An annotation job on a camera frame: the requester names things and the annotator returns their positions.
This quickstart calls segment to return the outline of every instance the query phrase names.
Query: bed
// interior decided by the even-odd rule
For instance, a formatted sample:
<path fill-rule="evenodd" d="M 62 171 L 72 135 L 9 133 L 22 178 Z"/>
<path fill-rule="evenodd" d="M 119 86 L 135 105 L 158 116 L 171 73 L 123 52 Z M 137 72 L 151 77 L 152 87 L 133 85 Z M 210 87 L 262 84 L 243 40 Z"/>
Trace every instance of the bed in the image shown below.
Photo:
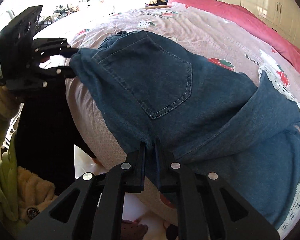
<path fill-rule="evenodd" d="M 73 30 L 71 45 L 98 48 L 119 31 L 146 30 L 165 36 L 188 51 L 230 71 L 243 72 L 258 86 L 258 68 L 267 63 L 279 80 L 277 90 L 300 108 L 300 50 L 268 28 L 246 9 L 215 0 L 169 0 L 168 7 L 134 9 L 103 17 Z M 66 96 L 83 139 L 106 169 L 125 160 L 88 89 L 75 78 L 66 81 Z M 284 239 L 300 218 L 300 183 L 289 214 L 278 232 Z M 148 180 L 139 200 L 162 219 L 177 224 L 177 212 L 163 204 Z"/>

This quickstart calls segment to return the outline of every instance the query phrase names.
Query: blue jeans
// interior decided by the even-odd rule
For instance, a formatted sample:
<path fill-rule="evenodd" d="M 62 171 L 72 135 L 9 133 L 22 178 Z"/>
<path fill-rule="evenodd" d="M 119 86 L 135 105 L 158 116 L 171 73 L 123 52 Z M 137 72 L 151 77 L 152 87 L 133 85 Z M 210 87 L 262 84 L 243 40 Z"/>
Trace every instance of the blue jeans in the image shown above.
<path fill-rule="evenodd" d="M 300 180 L 300 111 L 260 86 L 151 32 L 119 33 L 70 62 L 106 125 L 128 153 L 147 143 L 146 175 L 156 185 L 154 139 L 200 174 L 226 179 L 276 228 Z"/>

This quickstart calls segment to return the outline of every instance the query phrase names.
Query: lace trim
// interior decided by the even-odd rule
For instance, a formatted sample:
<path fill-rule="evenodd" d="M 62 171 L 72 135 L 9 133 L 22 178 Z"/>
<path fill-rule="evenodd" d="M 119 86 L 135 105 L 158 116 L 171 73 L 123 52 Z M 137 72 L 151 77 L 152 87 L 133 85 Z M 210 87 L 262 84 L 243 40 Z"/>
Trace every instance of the lace trim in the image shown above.
<path fill-rule="evenodd" d="M 258 70 L 259 78 L 261 77 L 262 71 L 266 72 L 269 80 L 273 84 L 273 87 L 276 90 L 278 90 L 280 94 L 284 95 L 287 99 L 296 102 L 300 109 L 300 102 L 298 102 L 295 99 L 295 97 L 286 89 L 286 87 L 283 85 L 281 80 L 272 71 L 271 67 L 267 66 L 266 64 L 261 65 Z M 278 229 L 278 233 L 280 234 L 281 238 L 284 237 L 286 231 L 291 229 L 291 226 L 293 225 L 295 217 L 298 215 L 299 211 L 300 211 L 300 182 L 297 185 L 296 194 L 294 196 L 292 206 L 289 210 L 287 218 Z"/>
<path fill-rule="evenodd" d="M 300 109 L 300 102 L 297 101 L 296 98 L 286 89 L 285 85 L 281 82 L 281 80 L 274 74 L 274 72 L 271 69 L 272 67 L 269 67 L 266 64 L 261 65 L 258 70 L 259 79 L 261 78 L 262 71 L 264 70 L 268 76 L 268 79 L 271 81 L 273 87 L 290 101 L 296 102 Z"/>
<path fill-rule="evenodd" d="M 300 211 L 300 183 L 297 185 L 296 194 L 293 199 L 292 206 L 289 210 L 286 220 L 278 229 L 279 235 L 283 235 L 288 229 L 290 229 L 292 223 L 294 222 L 294 218 L 298 215 Z"/>

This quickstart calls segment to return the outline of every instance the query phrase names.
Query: pink bedsheet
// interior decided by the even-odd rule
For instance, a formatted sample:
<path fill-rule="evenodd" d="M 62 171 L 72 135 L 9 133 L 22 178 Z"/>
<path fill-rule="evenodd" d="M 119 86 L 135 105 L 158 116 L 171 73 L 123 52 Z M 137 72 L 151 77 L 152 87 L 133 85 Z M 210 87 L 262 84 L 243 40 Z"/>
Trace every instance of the pink bedsheet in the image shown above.
<path fill-rule="evenodd" d="M 235 22 L 253 36 L 271 45 L 300 73 L 300 49 L 281 37 L 245 8 L 216 0 L 169 0 L 168 6 L 171 6 L 172 2 L 192 6 Z"/>

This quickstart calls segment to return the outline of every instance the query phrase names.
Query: black plastic part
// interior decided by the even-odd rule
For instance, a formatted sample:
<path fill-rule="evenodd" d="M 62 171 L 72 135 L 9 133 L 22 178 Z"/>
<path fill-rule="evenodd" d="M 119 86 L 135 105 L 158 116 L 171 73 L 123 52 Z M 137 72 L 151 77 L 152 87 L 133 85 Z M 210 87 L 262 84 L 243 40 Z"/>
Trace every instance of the black plastic part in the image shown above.
<path fill-rule="evenodd" d="M 29 7 L 12 19 L 0 32 L 0 65 L 3 82 L 21 74 L 31 59 L 35 21 L 41 10 L 42 5 Z"/>
<path fill-rule="evenodd" d="M 69 67 L 39 67 L 50 56 L 71 57 L 78 52 L 78 49 L 71 48 L 66 39 L 33 40 L 41 9 L 42 6 L 26 9 L 0 32 L 0 86 L 6 86 L 16 97 L 25 101 L 47 90 L 54 90 L 66 78 L 76 76 Z"/>
<path fill-rule="evenodd" d="M 119 164 L 107 174 L 80 177 L 20 232 L 18 240 L 119 240 L 124 194 L 143 191 L 145 150 L 141 143 L 139 151 L 127 155 L 129 169 Z"/>
<path fill-rule="evenodd" d="M 155 141 L 158 189 L 176 192 L 179 239 L 279 240 L 276 229 L 220 176 L 210 179 L 185 165 L 173 169 L 173 154 Z"/>

